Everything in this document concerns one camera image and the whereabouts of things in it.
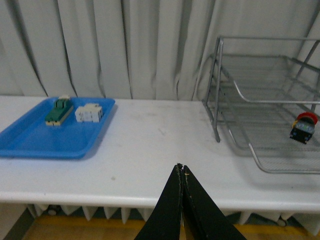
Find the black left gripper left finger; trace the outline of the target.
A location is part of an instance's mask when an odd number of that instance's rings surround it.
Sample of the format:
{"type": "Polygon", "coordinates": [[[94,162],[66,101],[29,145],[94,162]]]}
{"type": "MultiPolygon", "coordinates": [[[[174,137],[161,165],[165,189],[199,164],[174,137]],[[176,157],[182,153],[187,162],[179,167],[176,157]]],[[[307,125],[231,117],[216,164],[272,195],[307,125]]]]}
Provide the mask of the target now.
{"type": "Polygon", "coordinates": [[[173,167],[154,210],[135,237],[136,240],[178,240],[180,238],[184,190],[182,167],[180,163],[173,167]]]}

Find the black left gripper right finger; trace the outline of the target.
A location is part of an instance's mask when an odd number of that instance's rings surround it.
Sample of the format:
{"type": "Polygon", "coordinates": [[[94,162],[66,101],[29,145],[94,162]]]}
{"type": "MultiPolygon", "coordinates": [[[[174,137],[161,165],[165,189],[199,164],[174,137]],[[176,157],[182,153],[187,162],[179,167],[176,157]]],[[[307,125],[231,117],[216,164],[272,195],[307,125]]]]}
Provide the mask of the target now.
{"type": "Polygon", "coordinates": [[[187,165],[183,166],[183,222],[187,240],[244,240],[187,165]]]}

